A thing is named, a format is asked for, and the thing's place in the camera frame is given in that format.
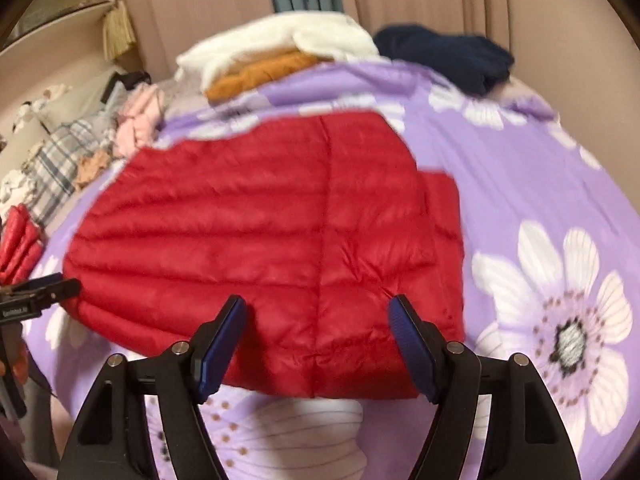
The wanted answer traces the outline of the orange folded garment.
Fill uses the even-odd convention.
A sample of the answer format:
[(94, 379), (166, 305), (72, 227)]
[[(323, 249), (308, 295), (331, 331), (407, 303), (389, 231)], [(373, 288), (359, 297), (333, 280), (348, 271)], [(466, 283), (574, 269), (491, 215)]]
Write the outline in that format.
[(251, 62), (232, 74), (214, 80), (204, 90), (204, 96), (209, 102), (227, 101), (263, 84), (278, 81), (301, 70), (308, 70), (325, 60), (305, 52), (293, 51)]

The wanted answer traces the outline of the plaid grey shirt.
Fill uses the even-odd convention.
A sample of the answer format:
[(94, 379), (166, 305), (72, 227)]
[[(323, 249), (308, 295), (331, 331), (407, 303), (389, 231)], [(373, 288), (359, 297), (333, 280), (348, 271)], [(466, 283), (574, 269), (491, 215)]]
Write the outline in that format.
[(104, 113), (63, 122), (42, 144), (27, 174), (35, 181), (35, 194), (27, 209), (35, 223), (45, 228), (78, 192), (74, 188), (82, 156), (103, 148), (113, 157), (114, 118)]

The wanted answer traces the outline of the tan small cloth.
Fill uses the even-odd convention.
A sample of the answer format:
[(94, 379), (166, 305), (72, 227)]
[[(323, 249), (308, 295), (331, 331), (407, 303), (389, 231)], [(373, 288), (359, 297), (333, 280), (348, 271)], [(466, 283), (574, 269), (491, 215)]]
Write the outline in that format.
[(74, 188), (76, 191), (81, 191), (88, 186), (91, 182), (96, 180), (109, 166), (111, 166), (113, 157), (110, 151), (100, 150), (95, 151), (91, 155), (82, 156), (77, 165), (76, 177), (74, 180)]

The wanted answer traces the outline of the navy blue garment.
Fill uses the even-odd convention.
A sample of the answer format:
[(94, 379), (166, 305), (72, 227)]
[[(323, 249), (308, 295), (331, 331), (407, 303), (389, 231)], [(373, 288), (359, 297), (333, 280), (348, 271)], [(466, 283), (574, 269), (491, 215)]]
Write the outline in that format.
[(487, 96), (510, 78), (513, 55), (478, 35), (442, 35), (418, 24), (381, 28), (373, 41), (380, 55), (426, 66), (461, 91)]

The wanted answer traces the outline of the yellow hanging cloth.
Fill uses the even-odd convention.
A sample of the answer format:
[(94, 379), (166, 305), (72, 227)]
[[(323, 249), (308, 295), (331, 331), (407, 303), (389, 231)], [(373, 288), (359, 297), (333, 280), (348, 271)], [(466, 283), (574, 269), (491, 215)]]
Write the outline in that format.
[(116, 61), (129, 52), (136, 44), (130, 15), (122, 0), (115, 2), (102, 21), (103, 53), (107, 61)]

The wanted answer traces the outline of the purple floral bed sheet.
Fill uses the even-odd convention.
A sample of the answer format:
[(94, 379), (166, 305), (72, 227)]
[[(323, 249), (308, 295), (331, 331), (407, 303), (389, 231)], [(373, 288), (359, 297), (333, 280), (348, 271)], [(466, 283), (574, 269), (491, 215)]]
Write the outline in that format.
[[(329, 63), (171, 118), (149, 148), (349, 110), (381, 115), (416, 166), (456, 184), (464, 335), (450, 340), (488, 358), (525, 354), (562, 417), (582, 478), (604, 478), (639, 422), (639, 217), (545, 102), (470, 98), (407, 63)], [(63, 272), (80, 222), (131, 159), (52, 220), (37, 275)], [(71, 415), (108, 356), (146, 357), (65, 307), (28, 322), (25, 332)], [(298, 398), (226, 381), (201, 408), (232, 479), (405, 479), (435, 412), (418, 390), (403, 399)]]

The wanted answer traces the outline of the red puffer jacket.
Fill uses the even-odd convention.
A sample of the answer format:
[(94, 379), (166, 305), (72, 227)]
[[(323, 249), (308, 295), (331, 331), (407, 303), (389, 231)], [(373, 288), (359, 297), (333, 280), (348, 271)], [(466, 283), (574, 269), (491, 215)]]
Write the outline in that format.
[(156, 356), (240, 296), (250, 312), (228, 385), (411, 398), (388, 303), (405, 296), (462, 338), (463, 252), (454, 180), (416, 166), (381, 115), (282, 117), (134, 155), (66, 250), (81, 292), (64, 307)]

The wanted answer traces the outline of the folded red puffer garment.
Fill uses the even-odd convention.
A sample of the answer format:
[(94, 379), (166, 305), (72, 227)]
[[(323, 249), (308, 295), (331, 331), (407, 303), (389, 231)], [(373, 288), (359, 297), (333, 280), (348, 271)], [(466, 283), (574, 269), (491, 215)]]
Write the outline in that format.
[(40, 260), (43, 249), (42, 231), (30, 218), (26, 206), (11, 206), (1, 234), (1, 285), (26, 281)]

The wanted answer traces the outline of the white fleece garment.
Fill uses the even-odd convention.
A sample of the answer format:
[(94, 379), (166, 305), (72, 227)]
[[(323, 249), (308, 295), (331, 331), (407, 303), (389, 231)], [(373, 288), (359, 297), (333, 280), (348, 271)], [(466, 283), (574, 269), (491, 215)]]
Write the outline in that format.
[(176, 57), (175, 80), (197, 79), (200, 89), (257, 61), (294, 51), (334, 61), (380, 54), (372, 36), (340, 12), (291, 11), (208, 37)]

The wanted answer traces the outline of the pink garment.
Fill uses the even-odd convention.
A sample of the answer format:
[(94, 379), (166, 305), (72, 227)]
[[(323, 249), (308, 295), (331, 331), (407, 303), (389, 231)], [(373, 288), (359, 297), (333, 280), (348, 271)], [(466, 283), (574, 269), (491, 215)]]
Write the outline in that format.
[(164, 116), (165, 95), (157, 84), (139, 84), (117, 115), (113, 154), (129, 158), (152, 144)]

